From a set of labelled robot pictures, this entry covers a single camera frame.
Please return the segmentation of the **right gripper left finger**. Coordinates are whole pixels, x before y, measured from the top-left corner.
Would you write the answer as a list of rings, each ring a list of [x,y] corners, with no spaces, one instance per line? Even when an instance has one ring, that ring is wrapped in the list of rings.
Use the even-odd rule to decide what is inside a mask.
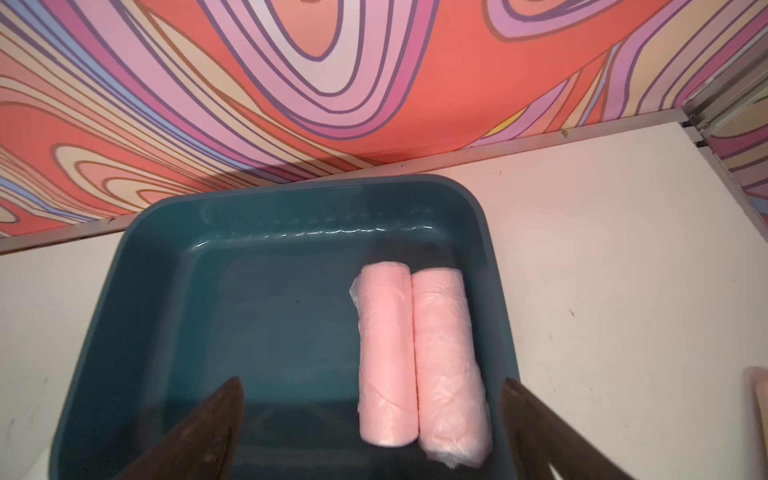
[[[228,479],[245,412],[245,394],[232,377],[193,409],[120,479]]]

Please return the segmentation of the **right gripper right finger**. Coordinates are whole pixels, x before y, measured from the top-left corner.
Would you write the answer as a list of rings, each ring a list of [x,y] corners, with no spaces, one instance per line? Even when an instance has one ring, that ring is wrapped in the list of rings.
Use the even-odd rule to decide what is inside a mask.
[[[520,479],[631,479],[516,379],[504,382],[501,415]]]

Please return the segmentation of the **pink roll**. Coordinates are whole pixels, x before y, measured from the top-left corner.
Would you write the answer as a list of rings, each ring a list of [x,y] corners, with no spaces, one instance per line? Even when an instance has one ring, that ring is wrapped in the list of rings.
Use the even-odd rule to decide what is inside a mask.
[[[451,469],[479,468],[492,430],[462,274],[421,270],[412,287],[419,445]]]
[[[366,265],[350,296],[358,313],[359,433],[385,448],[419,435],[411,272],[407,265]]]

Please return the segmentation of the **teal plastic storage box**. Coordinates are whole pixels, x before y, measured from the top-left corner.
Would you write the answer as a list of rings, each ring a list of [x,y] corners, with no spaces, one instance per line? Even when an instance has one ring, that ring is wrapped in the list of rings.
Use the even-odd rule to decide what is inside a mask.
[[[479,469],[358,433],[368,264],[464,278],[494,448]],[[499,397],[518,374],[484,212],[433,175],[296,183],[163,200],[123,235],[54,437],[53,479],[113,479],[226,380],[244,421],[235,479],[512,479]]]

